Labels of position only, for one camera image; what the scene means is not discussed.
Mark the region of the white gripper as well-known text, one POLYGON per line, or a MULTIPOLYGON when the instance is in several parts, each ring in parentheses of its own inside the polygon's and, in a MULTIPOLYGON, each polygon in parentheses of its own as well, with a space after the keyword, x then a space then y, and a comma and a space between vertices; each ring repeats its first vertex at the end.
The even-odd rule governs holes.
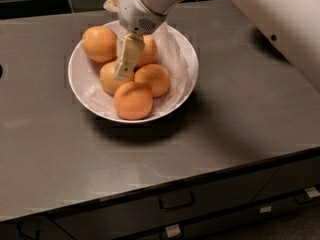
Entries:
POLYGON ((119 24, 128 31, 118 40, 114 67, 114 78, 127 80, 144 50, 142 35, 154 33, 165 22, 166 17, 152 12, 141 0, 106 0, 103 8, 112 13, 118 12, 119 24))

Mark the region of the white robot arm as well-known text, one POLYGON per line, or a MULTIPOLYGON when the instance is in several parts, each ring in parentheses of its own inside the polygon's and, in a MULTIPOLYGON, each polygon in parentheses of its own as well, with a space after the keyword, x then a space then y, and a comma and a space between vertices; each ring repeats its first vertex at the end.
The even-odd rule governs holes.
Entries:
MULTIPOLYGON (((106 0, 128 32, 154 33, 184 0, 106 0)), ((320 0, 231 0, 271 44, 320 91, 320 0)))

